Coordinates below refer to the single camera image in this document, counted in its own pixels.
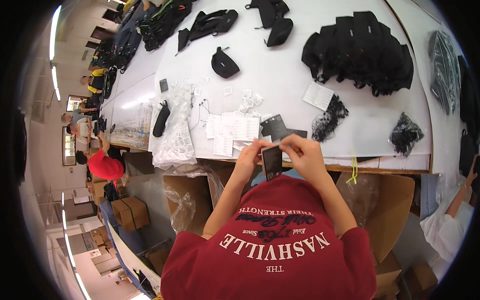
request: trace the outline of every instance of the short hair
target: short hair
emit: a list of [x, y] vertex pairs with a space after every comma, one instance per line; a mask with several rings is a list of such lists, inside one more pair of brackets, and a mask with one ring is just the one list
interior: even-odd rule
[[77, 163], [79, 163], [80, 165], [84, 165], [88, 162], [88, 159], [87, 157], [85, 156], [85, 154], [78, 150], [76, 153], [75, 153], [75, 159], [77, 161]]

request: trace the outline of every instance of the yellow shirt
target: yellow shirt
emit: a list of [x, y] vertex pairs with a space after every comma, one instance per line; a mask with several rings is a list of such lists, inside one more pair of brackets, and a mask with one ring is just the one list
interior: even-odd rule
[[[92, 76], [92, 77], [102, 76], [103, 73], [104, 73], [104, 71], [105, 71], [105, 69], [95, 70], [95, 71], [92, 72], [92, 75], [90, 75], [90, 76]], [[90, 86], [90, 85], [88, 86], [88, 90], [91, 91], [91, 92], [94, 93], [94, 94], [97, 92], [97, 89], [94, 88], [93, 86]]]

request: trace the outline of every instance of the white table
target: white table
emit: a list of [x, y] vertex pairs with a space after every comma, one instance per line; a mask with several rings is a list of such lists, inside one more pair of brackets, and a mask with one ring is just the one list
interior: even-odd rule
[[[286, 43], [267, 48], [263, 39], [268, 38], [270, 29], [254, 29], [261, 24], [260, 15], [257, 9], [246, 10], [244, 5], [247, 2], [195, 2], [192, 13], [180, 24], [179, 30], [190, 28], [200, 10], [210, 13], [218, 9], [235, 9], [239, 17], [228, 33], [195, 40], [176, 57], [176, 34], [153, 52], [146, 52], [142, 42], [125, 74], [118, 75], [112, 96], [102, 108], [102, 113], [111, 114], [108, 122], [118, 124], [135, 120], [141, 102], [159, 94], [159, 80], [167, 78], [172, 83], [188, 77], [190, 82], [202, 89], [201, 95], [196, 97], [197, 102], [207, 98], [211, 113], [221, 114], [235, 110], [241, 103], [242, 89], [249, 88], [265, 99], [255, 110], [262, 114], [280, 113], [288, 128], [307, 130], [310, 135], [313, 119], [323, 113], [301, 100], [312, 80], [309, 69], [300, 60], [301, 53], [313, 32], [318, 32], [323, 25], [333, 24], [336, 16], [370, 10], [379, 22], [392, 29], [392, 35], [401, 44], [408, 44], [395, 16], [381, 0], [338, 0], [335, 5], [325, 0], [296, 0], [287, 1], [290, 12], [285, 17], [293, 20], [294, 28]], [[226, 80], [215, 74], [211, 68], [211, 57], [217, 46], [229, 46], [226, 53], [240, 67], [238, 74]], [[326, 83], [327, 87], [340, 96], [350, 111], [350, 115], [336, 129], [335, 137], [322, 144], [324, 156], [331, 164], [348, 166], [351, 164], [351, 156], [385, 156], [364, 165], [368, 168], [429, 169], [432, 152], [430, 113], [411, 49], [410, 53], [414, 59], [415, 73], [409, 90], [402, 89], [391, 96], [373, 97], [369, 87], [356, 89], [349, 80], [337, 83], [335, 78], [332, 78]], [[205, 76], [210, 77], [208, 85], [200, 83]], [[226, 86], [233, 88], [233, 94], [227, 97], [223, 95]], [[388, 142], [390, 132], [402, 111], [412, 117], [425, 133], [423, 140], [415, 145], [406, 160], [401, 157], [394, 158], [397, 153]], [[203, 120], [205, 113], [206, 111], [202, 111]], [[198, 105], [194, 105], [191, 127], [197, 119]], [[206, 139], [202, 126], [194, 128], [191, 135], [196, 157], [228, 158], [213, 155], [213, 140]], [[239, 152], [234, 150], [232, 158], [236, 158], [238, 154]]]

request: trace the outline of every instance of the window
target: window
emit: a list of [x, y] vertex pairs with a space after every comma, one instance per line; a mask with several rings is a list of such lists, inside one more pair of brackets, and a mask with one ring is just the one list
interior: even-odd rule
[[96, 49], [99, 45], [100, 45], [99, 43], [88, 41], [85, 47]]
[[95, 29], [93, 30], [92, 35], [90, 37], [101, 40], [104, 31], [105, 31], [105, 28], [95, 26]]
[[76, 149], [75, 135], [67, 133], [67, 127], [62, 127], [62, 153], [64, 166], [76, 166], [75, 149]]
[[68, 95], [68, 102], [67, 102], [67, 111], [73, 111], [80, 107], [80, 104], [87, 100], [88, 97], [84, 96], [75, 96], [75, 95]]

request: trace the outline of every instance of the gray shirt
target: gray shirt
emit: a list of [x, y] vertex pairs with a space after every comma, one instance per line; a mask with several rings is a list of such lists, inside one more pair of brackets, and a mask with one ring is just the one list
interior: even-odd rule
[[74, 111], [72, 111], [72, 122], [70, 124], [76, 125], [78, 120], [85, 117], [89, 118], [90, 120], [92, 119], [92, 116], [86, 116], [82, 114], [82, 110], [80, 108], [77, 108]]

